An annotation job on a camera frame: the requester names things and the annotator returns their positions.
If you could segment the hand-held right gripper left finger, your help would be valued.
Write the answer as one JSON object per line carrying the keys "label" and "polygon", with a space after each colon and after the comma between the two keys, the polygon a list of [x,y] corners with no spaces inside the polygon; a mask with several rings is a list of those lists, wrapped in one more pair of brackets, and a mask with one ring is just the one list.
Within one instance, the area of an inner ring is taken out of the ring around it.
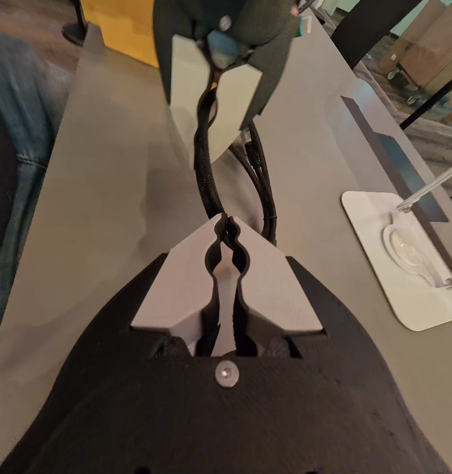
{"label": "hand-held right gripper left finger", "polygon": [[221,242],[227,217],[214,217],[176,245],[148,292],[133,328],[148,331],[217,331]]}

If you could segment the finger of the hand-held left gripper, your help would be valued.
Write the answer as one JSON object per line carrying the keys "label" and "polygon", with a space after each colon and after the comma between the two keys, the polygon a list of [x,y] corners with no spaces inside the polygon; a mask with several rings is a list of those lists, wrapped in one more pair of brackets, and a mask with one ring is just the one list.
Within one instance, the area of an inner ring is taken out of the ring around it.
{"label": "finger of the hand-held left gripper", "polygon": [[194,40],[173,37],[170,118],[176,154],[194,170],[194,139],[199,130],[199,101],[211,79],[211,67]]}
{"label": "finger of the hand-held left gripper", "polygon": [[211,154],[224,154],[239,137],[262,73],[253,67],[226,71],[217,88],[218,112],[211,127]]}

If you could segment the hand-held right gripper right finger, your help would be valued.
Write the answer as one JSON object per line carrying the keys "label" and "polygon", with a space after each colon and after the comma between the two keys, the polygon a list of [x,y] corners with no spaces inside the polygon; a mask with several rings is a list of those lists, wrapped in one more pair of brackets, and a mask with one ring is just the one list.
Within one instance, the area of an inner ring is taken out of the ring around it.
{"label": "hand-held right gripper right finger", "polygon": [[235,317],[245,335],[309,335],[324,326],[286,256],[239,218],[230,218],[239,271]]}

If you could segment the yellow plastic bin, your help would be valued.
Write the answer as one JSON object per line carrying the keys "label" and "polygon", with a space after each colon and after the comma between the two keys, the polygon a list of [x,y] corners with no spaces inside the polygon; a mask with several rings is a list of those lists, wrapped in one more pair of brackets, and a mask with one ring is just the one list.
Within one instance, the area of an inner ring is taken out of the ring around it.
{"label": "yellow plastic bin", "polygon": [[106,47],[160,68],[154,41],[154,0],[82,0],[86,22],[98,26]]}

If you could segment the black chair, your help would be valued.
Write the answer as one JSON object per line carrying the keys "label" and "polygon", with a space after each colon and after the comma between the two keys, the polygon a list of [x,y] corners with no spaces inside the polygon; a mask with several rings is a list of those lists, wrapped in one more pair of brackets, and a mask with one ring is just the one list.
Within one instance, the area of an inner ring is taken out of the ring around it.
{"label": "black chair", "polygon": [[367,53],[396,28],[420,0],[361,0],[336,28],[331,41],[355,70]]}

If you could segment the person's leg in jeans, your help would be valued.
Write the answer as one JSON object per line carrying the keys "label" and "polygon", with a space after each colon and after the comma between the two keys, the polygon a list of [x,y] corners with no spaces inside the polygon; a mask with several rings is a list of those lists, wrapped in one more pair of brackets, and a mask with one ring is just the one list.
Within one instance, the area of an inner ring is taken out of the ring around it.
{"label": "person's leg in jeans", "polygon": [[0,325],[64,119],[73,74],[0,34]]}

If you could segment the cardboard box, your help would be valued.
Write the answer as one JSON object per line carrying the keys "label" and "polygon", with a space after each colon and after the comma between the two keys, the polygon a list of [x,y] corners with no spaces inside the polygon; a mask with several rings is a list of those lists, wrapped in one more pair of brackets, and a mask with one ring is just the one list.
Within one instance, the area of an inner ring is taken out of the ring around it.
{"label": "cardboard box", "polygon": [[381,64],[388,82],[414,92],[411,106],[452,80],[452,2],[424,4]]}

